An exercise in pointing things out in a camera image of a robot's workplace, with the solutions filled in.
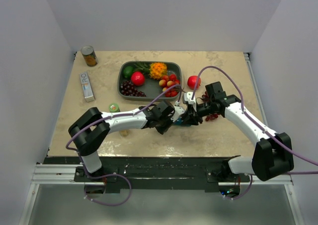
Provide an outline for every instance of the red tomato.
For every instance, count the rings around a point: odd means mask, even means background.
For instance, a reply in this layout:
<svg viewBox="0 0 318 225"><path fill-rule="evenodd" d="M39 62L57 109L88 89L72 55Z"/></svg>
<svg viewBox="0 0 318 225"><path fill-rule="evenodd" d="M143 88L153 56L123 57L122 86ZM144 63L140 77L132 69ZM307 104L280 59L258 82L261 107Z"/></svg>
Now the red tomato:
<svg viewBox="0 0 318 225"><path fill-rule="evenodd" d="M188 86L189 86L189 88L190 88L191 90L194 89L194 85L195 85L195 82L196 82L196 80L197 80L197 77L198 77L198 76L193 75L193 76L190 76L190 77L188 78ZM197 89L199 88L200 84L201 84L201 79L199 78L198 85L197 85Z"/></svg>
<svg viewBox="0 0 318 225"><path fill-rule="evenodd" d="M141 86L145 83L145 76L141 72L134 72L130 80L134 85Z"/></svg>
<svg viewBox="0 0 318 225"><path fill-rule="evenodd" d="M178 92L173 90L171 93L170 93L171 97L176 97L178 95Z"/></svg>
<svg viewBox="0 0 318 225"><path fill-rule="evenodd" d="M169 76L169 80L170 81L175 81L177 79L177 76L176 75L170 75Z"/></svg>

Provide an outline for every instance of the red apple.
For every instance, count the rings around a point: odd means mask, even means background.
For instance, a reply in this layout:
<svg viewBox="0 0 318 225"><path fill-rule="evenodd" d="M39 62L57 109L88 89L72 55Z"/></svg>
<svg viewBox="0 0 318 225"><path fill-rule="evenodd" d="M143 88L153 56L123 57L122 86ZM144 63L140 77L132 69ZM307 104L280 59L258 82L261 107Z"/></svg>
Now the red apple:
<svg viewBox="0 0 318 225"><path fill-rule="evenodd" d="M164 76L162 76L161 79L164 79L164 80L166 80L168 82L169 81L169 76L168 75L164 75Z"/></svg>
<svg viewBox="0 0 318 225"><path fill-rule="evenodd" d="M159 81L159 86L160 86L160 87L166 87L166 85L167 85L167 81L166 81L166 80L161 79L161 80Z"/></svg>
<svg viewBox="0 0 318 225"><path fill-rule="evenodd" d="M171 86L173 86L174 85L174 82L173 81L168 81L167 82L167 87L171 87Z"/></svg>
<svg viewBox="0 0 318 225"><path fill-rule="evenodd" d="M191 90L194 89L194 86L195 86L195 82L196 82L196 80L197 80L197 77L198 77L197 75L193 75L193 76L190 76L190 77L188 78L188 86L189 86L189 88L190 88ZM199 88L200 84L201 84L201 79L199 78L198 85L197 85L197 89Z"/></svg>

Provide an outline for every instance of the tin can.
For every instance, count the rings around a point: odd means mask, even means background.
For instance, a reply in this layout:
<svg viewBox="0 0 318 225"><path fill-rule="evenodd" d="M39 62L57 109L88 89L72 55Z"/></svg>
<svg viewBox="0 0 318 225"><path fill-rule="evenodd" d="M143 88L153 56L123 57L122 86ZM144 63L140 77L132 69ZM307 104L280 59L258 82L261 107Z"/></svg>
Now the tin can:
<svg viewBox="0 0 318 225"><path fill-rule="evenodd" d="M80 52L88 66L93 67L97 65L98 59L92 46L84 46L81 48Z"/></svg>

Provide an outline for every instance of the green lime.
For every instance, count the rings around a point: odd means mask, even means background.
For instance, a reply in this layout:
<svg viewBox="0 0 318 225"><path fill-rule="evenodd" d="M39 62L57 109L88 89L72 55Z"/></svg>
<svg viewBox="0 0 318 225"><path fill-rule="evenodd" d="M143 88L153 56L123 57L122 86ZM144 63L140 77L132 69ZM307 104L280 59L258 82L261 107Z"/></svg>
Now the green lime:
<svg viewBox="0 0 318 225"><path fill-rule="evenodd" d="M124 68L123 70L123 76L124 78L130 78L131 75L133 75L135 68L132 66L127 66L126 68Z"/></svg>

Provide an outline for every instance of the black metal frame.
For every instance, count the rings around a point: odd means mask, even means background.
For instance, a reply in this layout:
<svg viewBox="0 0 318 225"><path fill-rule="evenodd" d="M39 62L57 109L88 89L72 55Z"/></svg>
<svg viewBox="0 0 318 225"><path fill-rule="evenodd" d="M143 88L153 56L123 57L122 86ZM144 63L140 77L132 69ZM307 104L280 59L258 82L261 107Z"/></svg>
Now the black metal frame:
<svg viewBox="0 0 318 225"><path fill-rule="evenodd" d="M127 177L134 189L204 190L219 192L233 188L237 175L224 178L224 164L231 157L101 157L106 174L118 173ZM78 157L47 157L44 164L79 164ZM249 177L239 175L241 182ZM82 166L76 168L74 182L90 182ZM219 182L232 185L219 187ZM128 189L125 180L107 178L106 193Z"/></svg>

